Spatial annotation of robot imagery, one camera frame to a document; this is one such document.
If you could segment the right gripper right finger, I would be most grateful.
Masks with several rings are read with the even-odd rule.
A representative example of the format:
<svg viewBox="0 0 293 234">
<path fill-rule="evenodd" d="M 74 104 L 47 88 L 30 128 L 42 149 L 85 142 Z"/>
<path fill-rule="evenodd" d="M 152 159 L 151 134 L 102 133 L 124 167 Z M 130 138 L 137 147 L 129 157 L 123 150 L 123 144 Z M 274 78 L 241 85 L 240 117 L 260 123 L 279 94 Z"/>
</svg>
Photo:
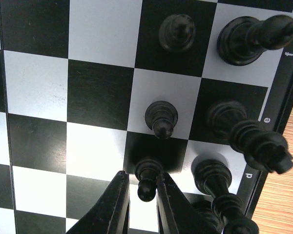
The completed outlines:
<svg viewBox="0 0 293 234">
<path fill-rule="evenodd" d="M 171 176 L 157 176 L 157 207 L 161 234 L 220 234 L 221 221 L 211 211 L 211 202 L 190 204 Z"/>
</svg>

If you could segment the black queen chess piece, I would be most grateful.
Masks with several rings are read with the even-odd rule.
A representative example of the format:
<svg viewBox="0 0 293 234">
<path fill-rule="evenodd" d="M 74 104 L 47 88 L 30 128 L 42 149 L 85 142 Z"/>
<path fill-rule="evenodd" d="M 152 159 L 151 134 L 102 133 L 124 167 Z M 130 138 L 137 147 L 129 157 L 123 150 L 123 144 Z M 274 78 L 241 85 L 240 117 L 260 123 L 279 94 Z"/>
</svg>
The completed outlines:
<svg viewBox="0 0 293 234">
<path fill-rule="evenodd" d="M 259 233 L 258 225 L 242 212 L 242 200 L 229 192 L 232 175 L 223 162 L 203 160 L 196 165 L 193 177 L 197 189 L 213 197 L 211 210 L 224 224 L 223 233 Z"/>
</svg>

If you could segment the black silver chess board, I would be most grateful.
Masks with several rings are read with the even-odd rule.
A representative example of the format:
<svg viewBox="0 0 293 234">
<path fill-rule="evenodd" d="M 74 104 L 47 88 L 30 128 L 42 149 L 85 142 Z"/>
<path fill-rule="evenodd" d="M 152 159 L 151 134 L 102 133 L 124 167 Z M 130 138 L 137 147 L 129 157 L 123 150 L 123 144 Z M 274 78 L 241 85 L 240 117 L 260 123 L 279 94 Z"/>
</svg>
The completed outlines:
<svg viewBox="0 0 293 234">
<path fill-rule="evenodd" d="M 182 53 L 159 42 L 173 14 L 196 27 Z M 225 63 L 216 49 L 231 20 L 275 15 L 293 18 L 293 0 L 0 0 L 0 234 L 66 233 L 120 170 L 130 175 L 129 233 L 157 234 L 156 201 L 137 195 L 141 153 L 159 153 L 190 202 L 203 197 L 192 161 L 216 153 L 252 216 L 260 173 L 206 128 L 205 112 L 231 98 L 276 129 L 293 41 L 246 66 Z M 178 112 L 168 139 L 145 122 L 159 100 Z"/>
</svg>

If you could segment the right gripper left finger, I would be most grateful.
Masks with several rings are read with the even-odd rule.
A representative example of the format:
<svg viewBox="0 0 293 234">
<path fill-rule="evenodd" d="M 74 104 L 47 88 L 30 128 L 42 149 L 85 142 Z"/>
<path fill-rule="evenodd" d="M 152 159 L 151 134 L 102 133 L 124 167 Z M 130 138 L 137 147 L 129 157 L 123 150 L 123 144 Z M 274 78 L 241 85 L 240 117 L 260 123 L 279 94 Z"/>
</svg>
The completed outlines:
<svg viewBox="0 0 293 234">
<path fill-rule="evenodd" d="M 129 200 L 129 175 L 125 171 L 119 171 L 96 204 L 67 233 L 128 233 Z"/>
</svg>

